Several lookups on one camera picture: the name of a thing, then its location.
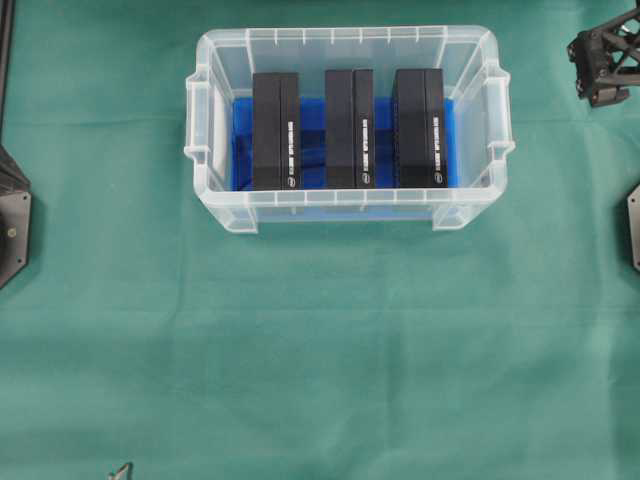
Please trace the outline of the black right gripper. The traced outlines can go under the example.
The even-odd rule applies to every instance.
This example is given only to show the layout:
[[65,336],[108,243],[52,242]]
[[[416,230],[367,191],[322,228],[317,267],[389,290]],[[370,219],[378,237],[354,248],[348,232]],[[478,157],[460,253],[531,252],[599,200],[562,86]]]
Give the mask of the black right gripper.
[[625,12],[589,30],[567,45],[576,68],[576,92],[592,108],[619,104],[629,98],[629,87],[639,86],[639,2]]

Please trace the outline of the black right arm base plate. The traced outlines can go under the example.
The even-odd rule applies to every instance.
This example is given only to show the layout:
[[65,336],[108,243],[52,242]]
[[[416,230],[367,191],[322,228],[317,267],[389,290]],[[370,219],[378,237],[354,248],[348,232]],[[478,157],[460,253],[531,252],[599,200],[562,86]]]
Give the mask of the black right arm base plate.
[[627,197],[633,267],[640,271],[640,185]]

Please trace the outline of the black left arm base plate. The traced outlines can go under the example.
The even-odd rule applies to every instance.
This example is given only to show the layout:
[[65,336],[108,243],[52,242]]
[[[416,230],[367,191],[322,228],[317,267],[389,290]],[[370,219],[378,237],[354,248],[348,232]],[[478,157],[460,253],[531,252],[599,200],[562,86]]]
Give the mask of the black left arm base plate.
[[31,182],[1,147],[1,287],[28,263]]

